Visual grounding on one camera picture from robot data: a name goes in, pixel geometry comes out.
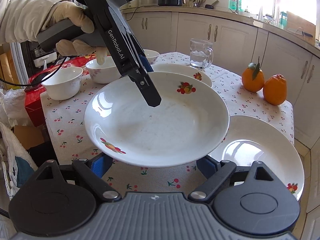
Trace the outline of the white sleeved left forearm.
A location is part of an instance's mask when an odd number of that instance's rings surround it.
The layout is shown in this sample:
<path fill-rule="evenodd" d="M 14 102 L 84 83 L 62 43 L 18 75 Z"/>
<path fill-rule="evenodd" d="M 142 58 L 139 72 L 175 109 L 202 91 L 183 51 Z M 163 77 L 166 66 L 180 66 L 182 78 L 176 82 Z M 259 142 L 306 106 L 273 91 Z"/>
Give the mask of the white sleeved left forearm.
<path fill-rule="evenodd" d="M 71 0 L 1 0 L 1 44 L 36 41 L 57 5 Z"/>

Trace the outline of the gloved left hand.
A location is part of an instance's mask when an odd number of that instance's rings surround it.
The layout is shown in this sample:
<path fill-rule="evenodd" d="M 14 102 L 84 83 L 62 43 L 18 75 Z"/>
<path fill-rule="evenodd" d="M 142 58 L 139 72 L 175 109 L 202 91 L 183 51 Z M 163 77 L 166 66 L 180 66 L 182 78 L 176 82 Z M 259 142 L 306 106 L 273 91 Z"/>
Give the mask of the gloved left hand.
<path fill-rule="evenodd" d="M 80 27 L 84 33 L 91 34 L 94 31 L 93 22 L 83 13 L 83 9 L 70 1 L 56 3 L 50 10 L 41 32 L 55 25 L 64 19 L 70 19 L 71 22 Z M 79 56 L 95 54 L 97 63 L 104 64 L 105 58 L 109 55 L 108 49 L 104 47 L 92 47 L 82 40 L 60 40 L 56 43 L 56 49 L 62 56 Z"/>

